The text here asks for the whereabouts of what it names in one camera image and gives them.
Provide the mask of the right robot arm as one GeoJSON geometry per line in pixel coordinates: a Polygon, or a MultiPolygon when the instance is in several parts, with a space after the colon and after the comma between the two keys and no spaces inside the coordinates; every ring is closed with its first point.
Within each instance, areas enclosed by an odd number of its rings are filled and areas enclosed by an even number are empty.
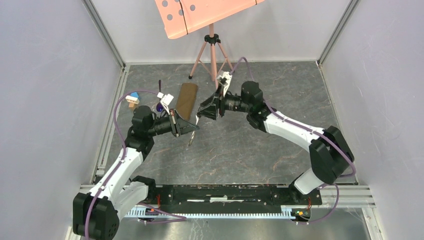
{"type": "Polygon", "coordinates": [[[200,104],[196,116],[216,120],[227,111],[246,113],[254,129],[282,137],[309,153],[310,168],[289,185],[288,196],[295,204],[306,201],[313,190],[347,177],[347,169],[352,170],[351,176],[356,173],[355,157],[337,127],[324,129],[289,118],[264,100],[258,82],[244,82],[239,95],[220,86],[200,104]]]}

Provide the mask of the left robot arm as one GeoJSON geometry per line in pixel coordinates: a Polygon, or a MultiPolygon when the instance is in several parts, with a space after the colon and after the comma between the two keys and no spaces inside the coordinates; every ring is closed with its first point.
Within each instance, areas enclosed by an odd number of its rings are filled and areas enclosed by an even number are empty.
{"type": "Polygon", "coordinates": [[[199,130],[199,126],[183,119],[171,109],[167,116],[157,117],[149,106],[133,111],[120,153],[101,180],[87,193],[73,199],[72,230],[90,240],[112,240],[121,220],[138,203],[153,203],[157,198],[156,182],[137,176],[125,187],[133,172],[141,166],[154,146],[154,137],[171,133],[180,137],[199,130]]]}

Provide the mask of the brown cloth napkin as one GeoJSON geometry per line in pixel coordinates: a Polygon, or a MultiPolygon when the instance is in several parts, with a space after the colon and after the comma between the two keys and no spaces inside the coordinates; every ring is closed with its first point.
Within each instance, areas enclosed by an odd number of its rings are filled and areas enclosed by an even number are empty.
{"type": "Polygon", "coordinates": [[[183,83],[175,105],[177,113],[186,121],[191,119],[197,98],[198,85],[194,83],[183,83]]]}

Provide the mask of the clear plastic fork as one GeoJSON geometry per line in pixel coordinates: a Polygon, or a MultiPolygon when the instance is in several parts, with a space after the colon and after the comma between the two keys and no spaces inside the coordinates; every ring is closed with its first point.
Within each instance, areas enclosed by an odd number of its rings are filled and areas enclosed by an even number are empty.
{"type": "MultiPolygon", "coordinates": [[[[200,116],[196,115],[196,116],[195,116],[195,124],[196,124],[196,125],[198,125],[199,120],[200,120],[200,116]]],[[[193,132],[191,133],[191,137],[190,137],[189,142],[188,142],[188,147],[190,147],[190,146],[193,144],[193,141],[194,141],[194,138],[195,138],[196,132],[197,132],[197,131],[195,130],[195,131],[193,131],[193,132]]]]}

